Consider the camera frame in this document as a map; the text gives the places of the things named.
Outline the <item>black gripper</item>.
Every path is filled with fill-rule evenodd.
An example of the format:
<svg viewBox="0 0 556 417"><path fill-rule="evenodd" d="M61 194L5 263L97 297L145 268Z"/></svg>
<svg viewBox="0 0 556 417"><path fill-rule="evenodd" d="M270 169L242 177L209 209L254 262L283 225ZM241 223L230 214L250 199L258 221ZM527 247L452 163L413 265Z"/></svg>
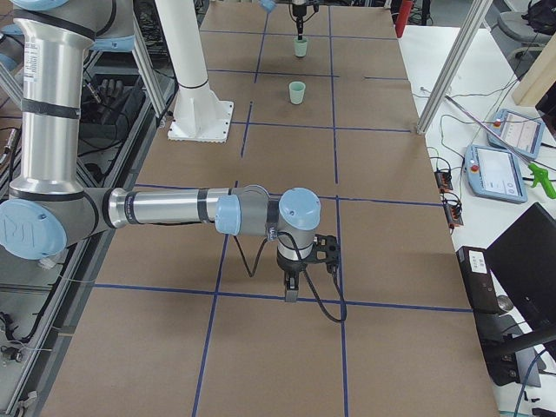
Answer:
<svg viewBox="0 0 556 417"><path fill-rule="evenodd" d="M301 41L303 39L303 17L307 15L308 7L318 4L318 2L314 0L291 0L290 4L292 15L295 17L297 39Z"/></svg>
<svg viewBox="0 0 556 417"><path fill-rule="evenodd" d="M278 255L277 263L284 272L284 301L287 303L295 303L298 301L299 296L300 273L305 274L308 283L312 282L307 272L309 262L304 260L293 261L282 255Z"/></svg>

